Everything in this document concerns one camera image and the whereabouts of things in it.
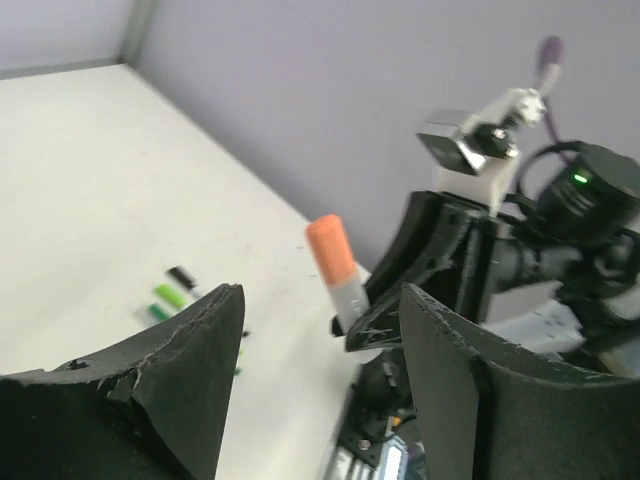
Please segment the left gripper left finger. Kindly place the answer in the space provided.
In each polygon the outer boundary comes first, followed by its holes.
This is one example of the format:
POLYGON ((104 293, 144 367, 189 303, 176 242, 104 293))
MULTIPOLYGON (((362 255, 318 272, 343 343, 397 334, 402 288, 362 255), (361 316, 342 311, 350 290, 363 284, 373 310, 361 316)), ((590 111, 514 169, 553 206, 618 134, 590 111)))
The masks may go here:
POLYGON ((1 380, 5 479, 212 479, 244 327, 241 285, 55 370, 1 380))

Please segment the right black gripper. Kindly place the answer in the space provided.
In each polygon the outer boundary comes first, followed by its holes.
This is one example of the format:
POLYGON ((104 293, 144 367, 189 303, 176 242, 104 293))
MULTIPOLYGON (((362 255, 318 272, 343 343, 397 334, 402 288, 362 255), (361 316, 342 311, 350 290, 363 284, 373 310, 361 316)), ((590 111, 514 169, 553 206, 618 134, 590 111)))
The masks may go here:
POLYGON ((555 296, 575 303, 638 285, 639 234, 609 208, 578 217, 545 218, 531 205, 525 211, 493 260, 493 218, 485 206, 447 193, 411 193, 394 240, 366 281, 371 308, 364 323, 397 325, 404 283, 474 323, 486 319, 493 292, 556 281, 555 296))

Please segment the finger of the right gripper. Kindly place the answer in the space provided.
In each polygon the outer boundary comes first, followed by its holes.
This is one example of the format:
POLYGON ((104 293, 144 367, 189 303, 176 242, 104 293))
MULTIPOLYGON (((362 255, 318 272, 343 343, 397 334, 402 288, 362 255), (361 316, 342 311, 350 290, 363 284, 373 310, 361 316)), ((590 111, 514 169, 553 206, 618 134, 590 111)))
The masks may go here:
POLYGON ((400 283, 370 303, 365 286, 352 279, 330 286, 336 314, 330 324, 334 337, 342 337, 349 352, 402 346, 399 323, 400 283))

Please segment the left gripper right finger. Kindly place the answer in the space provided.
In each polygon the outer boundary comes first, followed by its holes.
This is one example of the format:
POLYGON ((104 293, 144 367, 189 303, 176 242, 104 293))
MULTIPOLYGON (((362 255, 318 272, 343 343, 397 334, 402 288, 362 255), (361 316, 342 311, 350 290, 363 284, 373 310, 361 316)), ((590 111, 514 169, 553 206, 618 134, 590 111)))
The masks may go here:
POLYGON ((551 360, 401 291, 407 372, 433 479, 635 479, 639 384, 551 360))

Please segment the dark green pen cap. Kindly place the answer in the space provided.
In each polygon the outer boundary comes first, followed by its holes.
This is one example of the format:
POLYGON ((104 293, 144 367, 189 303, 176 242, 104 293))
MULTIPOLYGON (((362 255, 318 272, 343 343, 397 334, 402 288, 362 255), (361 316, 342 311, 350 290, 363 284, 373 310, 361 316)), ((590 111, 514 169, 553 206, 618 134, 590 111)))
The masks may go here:
POLYGON ((147 311, 158 322, 164 322, 171 318, 171 314, 157 303, 150 304, 147 311))

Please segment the orange pen cap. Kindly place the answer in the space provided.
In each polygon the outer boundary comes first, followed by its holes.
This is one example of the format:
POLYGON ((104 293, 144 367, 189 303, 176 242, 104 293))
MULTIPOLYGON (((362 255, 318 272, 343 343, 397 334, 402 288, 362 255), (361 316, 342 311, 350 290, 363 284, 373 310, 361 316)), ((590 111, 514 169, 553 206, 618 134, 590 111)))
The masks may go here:
POLYGON ((305 229, 306 239, 327 285, 336 286, 352 278, 358 268, 342 219, 325 215, 305 229))

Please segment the orange tip marker pen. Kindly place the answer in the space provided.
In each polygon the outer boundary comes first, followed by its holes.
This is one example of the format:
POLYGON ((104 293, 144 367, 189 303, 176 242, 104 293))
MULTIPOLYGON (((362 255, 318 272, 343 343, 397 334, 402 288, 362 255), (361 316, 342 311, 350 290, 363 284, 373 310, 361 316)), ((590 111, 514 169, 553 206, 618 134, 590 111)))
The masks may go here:
POLYGON ((335 214, 320 217, 305 234, 336 311, 335 334, 346 335, 370 303, 342 219, 335 214))

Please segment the light green pen cap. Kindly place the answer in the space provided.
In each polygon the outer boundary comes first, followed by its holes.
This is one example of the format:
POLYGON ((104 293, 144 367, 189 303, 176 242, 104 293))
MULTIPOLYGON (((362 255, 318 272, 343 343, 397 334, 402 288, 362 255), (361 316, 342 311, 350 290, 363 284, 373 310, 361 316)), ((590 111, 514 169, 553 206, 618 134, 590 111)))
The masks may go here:
POLYGON ((170 284, 161 284, 154 288, 154 293, 177 310, 183 309, 187 305, 187 300, 170 284))

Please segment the black pen cap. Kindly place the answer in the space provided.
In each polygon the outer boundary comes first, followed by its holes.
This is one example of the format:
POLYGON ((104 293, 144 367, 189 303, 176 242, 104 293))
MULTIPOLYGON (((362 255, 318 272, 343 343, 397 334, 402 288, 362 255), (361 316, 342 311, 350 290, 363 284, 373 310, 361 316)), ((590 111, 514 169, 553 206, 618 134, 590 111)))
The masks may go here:
POLYGON ((166 273, 187 291, 191 291, 197 286, 195 279, 180 266, 171 267, 166 273))

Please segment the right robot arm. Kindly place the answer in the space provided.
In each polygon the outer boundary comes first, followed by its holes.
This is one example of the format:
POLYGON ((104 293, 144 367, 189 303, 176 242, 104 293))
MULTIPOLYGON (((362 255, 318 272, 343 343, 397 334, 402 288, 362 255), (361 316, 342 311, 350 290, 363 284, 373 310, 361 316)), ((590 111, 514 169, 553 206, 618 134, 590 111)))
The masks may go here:
POLYGON ((411 194, 401 227, 367 280, 370 310, 351 328, 331 331, 353 350, 401 345, 400 289, 412 283, 463 318, 481 324, 492 296, 555 281, 554 299, 576 318, 595 350, 634 338, 639 307, 624 308, 639 287, 639 166, 604 147, 579 141, 550 145, 573 158, 529 199, 506 197, 520 216, 451 193, 411 194))

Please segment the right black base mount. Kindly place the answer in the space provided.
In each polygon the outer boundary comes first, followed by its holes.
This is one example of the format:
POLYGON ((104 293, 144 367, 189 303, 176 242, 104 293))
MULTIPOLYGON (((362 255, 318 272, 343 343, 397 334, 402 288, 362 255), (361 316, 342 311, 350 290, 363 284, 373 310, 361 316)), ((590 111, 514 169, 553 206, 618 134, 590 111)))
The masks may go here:
POLYGON ((421 442, 402 349, 385 351, 360 368, 338 442, 351 436, 352 442, 378 445, 395 435, 421 442))

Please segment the aluminium mounting rail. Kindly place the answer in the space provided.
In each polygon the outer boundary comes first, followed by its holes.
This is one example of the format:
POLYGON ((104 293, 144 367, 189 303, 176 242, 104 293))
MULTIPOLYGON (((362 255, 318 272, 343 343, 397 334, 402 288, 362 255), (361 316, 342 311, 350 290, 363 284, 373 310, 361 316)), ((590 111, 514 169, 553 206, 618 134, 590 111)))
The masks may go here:
POLYGON ((320 479, 342 480, 425 480, 429 478, 424 448, 420 442, 407 443, 395 435, 374 445, 352 437, 336 444, 320 479))

